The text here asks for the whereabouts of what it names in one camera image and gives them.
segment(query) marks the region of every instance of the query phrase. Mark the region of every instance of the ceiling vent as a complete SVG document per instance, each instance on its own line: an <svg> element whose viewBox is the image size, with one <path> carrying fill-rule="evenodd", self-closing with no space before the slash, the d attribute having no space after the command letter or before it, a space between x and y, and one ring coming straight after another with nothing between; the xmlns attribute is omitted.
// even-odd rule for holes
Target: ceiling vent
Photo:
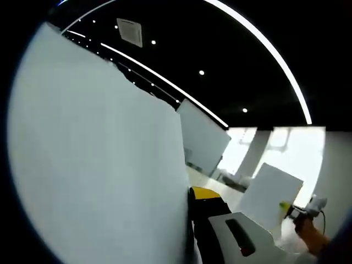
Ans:
<svg viewBox="0 0 352 264"><path fill-rule="evenodd" d="M130 42L138 47L143 47L142 26L139 23L126 19L117 19L121 39Z"/></svg>

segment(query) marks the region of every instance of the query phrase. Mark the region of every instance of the white panel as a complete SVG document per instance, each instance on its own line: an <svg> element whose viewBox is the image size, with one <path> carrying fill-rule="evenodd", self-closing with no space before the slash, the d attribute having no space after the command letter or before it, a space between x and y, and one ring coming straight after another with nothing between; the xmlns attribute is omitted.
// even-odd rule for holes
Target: white panel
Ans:
<svg viewBox="0 0 352 264"><path fill-rule="evenodd" d="M179 115L47 25L14 83L8 150L25 212L63 263L182 262Z"/></svg>
<svg viewBox="0 0 352 264"><path fill-rule="evenodd" d="M292 204L302 184L301 180L264 163L242 196L236 211L273 232L281 226L285 216L280 203L285 201Z"/></svg>
<svg viewBox="0 0 352 264"><path fill-rule="evenodd" d="M231 137L188 100L182 102L177 112L181 116L184 148L191 150L187 161L210 176Z"/></svg>

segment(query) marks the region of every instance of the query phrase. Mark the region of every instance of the black ceiling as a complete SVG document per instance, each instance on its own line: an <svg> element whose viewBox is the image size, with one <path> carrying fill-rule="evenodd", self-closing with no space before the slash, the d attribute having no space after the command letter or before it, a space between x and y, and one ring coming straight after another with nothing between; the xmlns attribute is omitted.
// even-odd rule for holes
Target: black ceiling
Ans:
<svg viewBox="0 0 352 264"><path fill-rule="evenodd" d="M63 30L104 2L68 0L52 10L48 21ZM349 130L341 114L350 113L350 6L301 0L223 2L251 21L282 55L301 87L312 124ZM114 27L116 18L142 25L143 48L121 39ZM83 48L88 45L102 58L112 58L127 79L175 108L179 105L175 98L185 98L180 92L100 43L161 74L230 127L306 125L297 96L269 51L232 17L205 1L115 1L69 30L86 38L69 32L66 37Z"/></svg>

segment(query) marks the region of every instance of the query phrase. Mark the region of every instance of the white floor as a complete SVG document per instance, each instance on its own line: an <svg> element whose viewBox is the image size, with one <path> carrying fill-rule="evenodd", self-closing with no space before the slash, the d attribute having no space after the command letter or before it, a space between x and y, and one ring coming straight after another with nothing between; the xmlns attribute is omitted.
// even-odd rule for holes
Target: white floor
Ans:
<svg viewBox="0 0 352 264"><path fill-rule="evenodd" d="M191 186L202 187L217 192L228 204L230 210L234 212L238 202L243 195L242 192L236 191L226 186L225 184L209 178L190 167L187 167L187 172Z"/></svg>

